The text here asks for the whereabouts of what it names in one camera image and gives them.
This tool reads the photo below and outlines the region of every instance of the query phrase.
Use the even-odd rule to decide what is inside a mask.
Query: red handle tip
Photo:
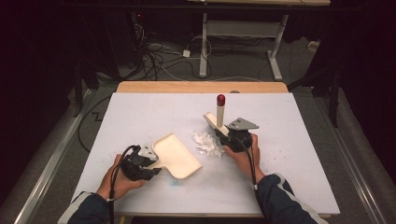
[[[218,95],[218,106],[225,105],[225,96],[223,94]]]

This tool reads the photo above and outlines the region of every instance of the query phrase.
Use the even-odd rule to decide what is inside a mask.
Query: table
[[[205,4],[207,5],[208,3],[322,7],[328,6],[330,0],[206,0]],[[199,76],[206,77],[206,63],[207,57],[209,56],[206,47],[208,35],[274,37],[274,47],[272,50],[267,51],[267,56],[275,80],[281,81],[282,75],[276,62],[276,54],[279,49],[280,41],[282,40],[283,32],[286,28],[288,17],[289,15],[283,15],[280,22],[210,21],[207,19],[207,13],[204,13]]]
[[[145,187],[116,201],[117,214],[261,217],[251,183],[232,159],[199,155],[191,140],[194,131],[213,132],[203,114],[216,111],[218,93],[227,98],[226,123],[240,116],[261,126],[252,132],[259,136],[264,172],[281,173],[296,196],[320,214],[339,214],[297,104],[282,83],[121,83],[112,96],[74,196],[97,189],[116,153],[129,145],[151,144],[174,133],[203,167],[185,180],[176,180],[162,170]]]

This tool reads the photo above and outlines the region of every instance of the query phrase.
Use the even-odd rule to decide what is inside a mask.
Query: dark background
[[[357,6],[364,2],[345,0],[332,4]],[[340,15],[331,22],[326,16],[290,16],[284,39],[321,37],[308,76],[329,62],[343,62],[341,87],[376,155],[395,181],[396,62],[392,54],[396,50],[396,27],[389,1],[367,3],[368,10],[361,16]],[[128,40],[114,39],[116,32],[128,29],[124,16],[90,12],[83,21],[76,11],[61,10],[49,0],[13,1],[0,6],[1,202],[69,106],[66,96],[74,85],[76,65],[80,64],[82,77],[94,86],[95,71],[117,74],[117,64],[125,63],[120,61],[125,57],[115,55],[111,48],[111,41],[125,41],[124,53],[133,50]],[[201,29],[199,15],[164,12],[145,16],[150,29],[181,41],[188,41],[191,33]],[[123,29],[111,25],[116,23]],[[310,85],[324,94],[332,85],[331,77],[332,73],[323,75]]]

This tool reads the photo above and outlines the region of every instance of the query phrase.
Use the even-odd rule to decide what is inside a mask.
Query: sleeve
[[[58,224],[106,223],[108,215],[107,202],[100,195],[81,192],[59,218]]]
[[[262,213],[270,223],[328,223],[293,195],[288,181],[282,175],[266,175],[258,184],[258,197]]]

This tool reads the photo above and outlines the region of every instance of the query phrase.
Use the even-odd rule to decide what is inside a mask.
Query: hand
[[[263,177],[265,177],[265,174],[262,172],[262,169],[260,168],[260,149],[259,149],[259,145],[258,145],[258,137],[256,134],[252,133],[251,139],[252,139],[252,145],[251,145],[251,148],[248,149],[248,152],[250,154],[250,158],[251,158],[251,155],[253,152],[256,181],[257,181],[257,183],[259,183],[260,180]],[[247,153],[246,152],[233,152],[229,147],[227,147],[227,146],[223,146],[223,147],[224,147],[224,150],[227,153],[227,155],[229,155],[231,158],[233,158],[235,160],[235,163],[239,167],[239,169],[252,181],[250,163],[248,160]]]
[[[96,191],[97,194],[102,196],[105,200],[109,197],[110,192],[110,179],[111,173],[119,164],[121,159],[121,155],[118,154],[116,159],[114,160],[114,164],[108,169],[107,173],[103,177],[102,184],[100,185],[99,189]],[[121,168],[119,169],[119,173],[117,175],[116,184],[114,185],[114,199],[117,200],[124,196],[130,189],[139,189],[143,187],[146,183],[145,180],[136,180],[132,181],[128,179],[122,172]]]

